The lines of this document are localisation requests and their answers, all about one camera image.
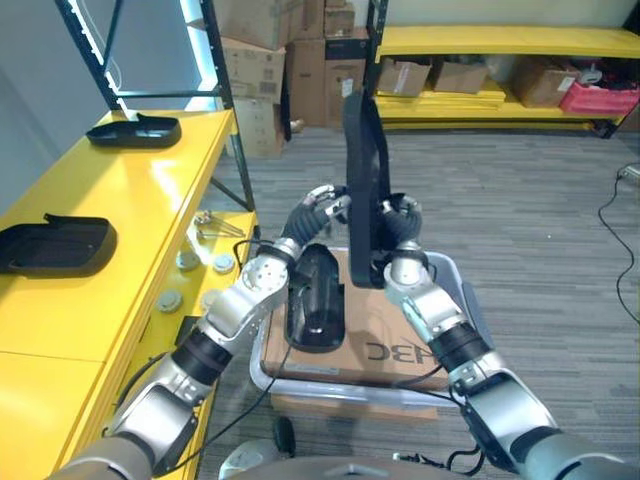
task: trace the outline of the yellow shelf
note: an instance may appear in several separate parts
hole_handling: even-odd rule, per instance
[[[214,212],[214,215],[216,218],[222,219],[241,229],[244,232],[244,239],[251,238],[253,228],[257,224],[255,213]],[[120,395],[126,381],[146,363],[148,358],[175,348],[174,342],[184,316],[201,316],[204,313],[200,305],[202,294],[211,289],[223,290],[228,288],[235,279],[238,278],[240,271],[237,265],[233,271],[221,275],[211,268],[211,264],[216,255],[232,253],[233,246],[240,240],[243,240],[243,238],[217,237],[200,240],[196,236],[196,229],[193,225],[191,225],[187,231],[187,238],[189,239],[190,248],[192,248],[200,258],[201,265],[189,272],[181,272],[175,264],[169,269],[161,291],[169,289],[178,290],[182,294],[182,305],[177,311],[170,314],[161,313],[155,308],[151,311],[144,335],[136,347],[131,363],[127,367],[124,375],[124,380],[118,388],[118,394],[114,396],[113,400]],[[188,246],[185,242],[183,249],[186,248],[188,248]],[[240,259],[246,261],[249,253],[249,245],[245,244],[240,246],[238,253]],[[204,401],[202,406],[196,409],[198,427],[192,440],[187,445],[182,459],[193,454],[204,442],[213,399],[214,395],[212,394]],[[110,409],[109,415],[104,420],[107,420],[112,413],[112,409]],[[100,425],[100,428],[98,425],[94,426],[94,435],[95,432],[101,430],[101,427],[102,425]],[[199,463],[198,460],[199,458],[189,462],[184,468],[163,478],[167,480],[192,480],[195,478]]]
[[[176,145],[108,149],[83,137],[0,218],[4,229],[44,213],[98,216],[118,234],[113,257],[90,277],[0,275],[0,447],[11,445],[0,448],[1,478],[46,477],[96,438],[175,263],[233,113],[161,114],[180,118]],[[33,374],[7,377],[14,365]]]
[[[534,54],[640,58],[640,37],[615,28],[438,25],[385,27],[384,55]]]
[[[432,104],[424,97],[394,98],[376,96],[378,112],[383,121],[390,120],[429,120],[429,119],[526,119],[526,120],[590,120],[618,119],[610,114],[576,114],[566,113],[560,108],[527,108],[515,99],[508,91],[505,101],[496,106],[483,107],[475,105],[475,95],[468,95],[467,106],[462,101]]]
[[[460,128],[522,128],[522,129],[538,129],[538,130],[591,130],[592,124],[589,121],[491,121],[484,119],[467,120],[453,119],[447,121],[440,120],[417,120],[417,121],[390,121],[384,122],[385,130],[442,130],[442,129],[460,129]]]

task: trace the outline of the black metal post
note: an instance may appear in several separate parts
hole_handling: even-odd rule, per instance
[[[384,25],[387,21],[387,6],[389,0],[369,0],[367,10],[367,32],[369,33],[369,53],[365,66],[365,91],[370,95],[375,93],[376,82],[380,75],[381,63],[376,63],[378,46],[382,43]]]
[[[120,20],[120,10],[122,9],[122,2],[124,0],[116,0],[116,4],[113,6],[113,15],[111,15],[111,24],[109,25],[109,35],[107,36],[107,44],[104,47],[104,55],[102,64],[102,74],[107,73],[107,67],[111,60],[111,47],[113,46],[113,39],[116,35],[116,28],[118,27],[118,20]]]
[[[227,187],[224,183],[222,183],[217,178],[211,177],[209,179],[209,183],[211,183],[211,185],[219,189],[222,193],[224,193],[227,197],[229,197],[231,200],[236,202],[241,207],[245,208],[246,210],[250,210],[249,206],[247,205],[247,202],[245,202],[239,196],[237,196],[235,193],[229,190],[229,187]]]
[[[218,31],[218,22],[216,20],[215,9],[213,8],[213,2],[211,0],[200,0],[200,8],[202,10],[204,27],[209,39],[209,48],[211,50],[211,57],[213,58],[213,65],[216,69],[216,75],[218,76],[218,83],[222,85],[222,91],[220,92],[222,105],[224,106],[224,108],[233,109],[234,106],[233,96],[231,94],[231,82],[229,82],[227,64],[224,61],[222,42],[220,41],[220,33]],[[255,200],[253,199],[251,180],[249,179],[247,161],[244,156],[244,149],[242,148],[242,140],[240,139],[240,135],[231,135],[231,143],[233,145],[233,150],[235,153],[235,160],[236,165],[238,166],[240,180],[242,181],[242,189],[244,190],[244,197],[246,199],[246,208],[249,211],[255,211],[256,205]]]
[[[80,55],[84,59],[84,63],[87,64],[87,68],[89,68],[89,73],[93,77],[93,80],[96,82],[98,86],[98,90],[102,94],[102,98],[107,103],[107,106],[111,110],[120,110],[120,105],[118,105],[118,97],[111,90],[109,86],[109,82],[102,71],[102,65],[98,62],[96,56],[91,52],[91,44],[89,43],[88,38],[84,33],[82,33],[82,25],[80,25],[80,21],[75,13],[73,13],[71,5],[67,0],[55,0],[56,6],[58,10],[60,10],[60,14],[62,15],[62,19],[69,30],[69,34],[73,39],[76,47],[80,51]]]

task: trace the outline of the yellow table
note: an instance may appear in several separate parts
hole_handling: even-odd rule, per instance
[[[180,117],[173,147],[114,151],[82,138],[0,219],[6,228],[45,212],[98,216],[118,233],[91,277],[0,275],[2,479],[46,476],[109,413],[233,124],[231,111],[163,113]]]

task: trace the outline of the stacked cardboard boxes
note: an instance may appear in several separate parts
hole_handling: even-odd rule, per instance
[[[341,126],[344,99],[362,86],[368,48],[353,11],[345,0],[305,1],[305,25],[287,47],[292,119]]]
[[[279,155],[285,45],[303,31],[304,0],[211,1],[245,153]]]

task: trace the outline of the red crate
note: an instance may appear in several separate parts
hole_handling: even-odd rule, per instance
[[[583,87],[573,82],[560,102],[560,108],[570,113],[627,115],[640,99],[640,89],[607,90],[595,86]]]

